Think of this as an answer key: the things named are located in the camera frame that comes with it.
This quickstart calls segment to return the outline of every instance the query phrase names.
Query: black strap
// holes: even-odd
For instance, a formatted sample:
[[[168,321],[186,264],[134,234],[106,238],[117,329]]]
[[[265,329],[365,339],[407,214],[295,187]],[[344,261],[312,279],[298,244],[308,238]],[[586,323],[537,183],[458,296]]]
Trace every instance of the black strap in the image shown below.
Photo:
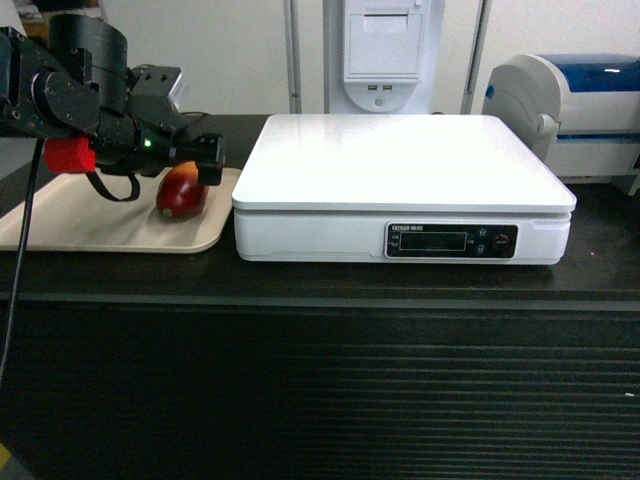
[[[102,180],[100,179],[97,173],[95,172],[87,173],[87,178],[91,182],[91,185],[93,185],[93,188],[95,188],[96,192],[98,192],[102,197],[106,198],[107,200],[111,200],[112,202],[133,202],[134,200],[137,200],[140,197],[140,182],[138,181],[136,176],[133,174],[127,175],[127,178],[131,182],[131,195],[129,195],[127,198],[114,197],[111,194],[111,192],[107,189],[105,184],[102,183]]]

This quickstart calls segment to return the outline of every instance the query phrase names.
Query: white printer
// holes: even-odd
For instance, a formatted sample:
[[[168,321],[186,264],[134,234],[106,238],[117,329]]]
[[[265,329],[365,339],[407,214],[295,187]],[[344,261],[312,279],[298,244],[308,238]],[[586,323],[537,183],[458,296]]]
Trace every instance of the white printer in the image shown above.
[[[484,115],[500,118],[565,183],[640,185],[640,60],[516,55],[495,68]]]

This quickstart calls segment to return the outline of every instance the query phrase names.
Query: black robotic arm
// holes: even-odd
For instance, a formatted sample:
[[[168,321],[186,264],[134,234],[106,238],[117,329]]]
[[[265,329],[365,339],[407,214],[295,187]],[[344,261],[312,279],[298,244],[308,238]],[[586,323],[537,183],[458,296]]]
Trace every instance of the black robotic arm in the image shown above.
[[[0,28],[1,136],[47,139],[54,171],[153,177],[195,160],[200,183],[220,183],[223,138],[189,133],[173,102],[179,68],[128,69],[125,37],[98,19],[55,15],[49,30],[43,49]]]

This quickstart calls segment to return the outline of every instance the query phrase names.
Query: beige tray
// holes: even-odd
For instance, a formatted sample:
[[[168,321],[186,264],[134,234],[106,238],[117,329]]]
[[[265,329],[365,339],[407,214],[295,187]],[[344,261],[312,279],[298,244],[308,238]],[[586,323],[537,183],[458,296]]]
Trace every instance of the beige tray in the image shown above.
[[[115,203],[103,199],[84,175],[60,175],[35,196],[29,250],[82,252],[196,253],[214,245],[231,211],[231,193],[240,170],[225,168],[222,183],[210,187],[201,214],[165,218],[155,207],[164,173],[139,177],[140,198]],[[126,196],[128,179],[101,175],[116,196]],[[0,249],[18,245],[24,204],[0,219]]]

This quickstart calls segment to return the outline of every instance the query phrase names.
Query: lcd display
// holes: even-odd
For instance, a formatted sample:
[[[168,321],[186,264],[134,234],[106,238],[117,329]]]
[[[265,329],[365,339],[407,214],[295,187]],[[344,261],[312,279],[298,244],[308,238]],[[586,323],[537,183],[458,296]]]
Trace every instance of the lcd display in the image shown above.
[[[463,252],[466,246],[466,232],[403,232],[400,234],[400,250]]]

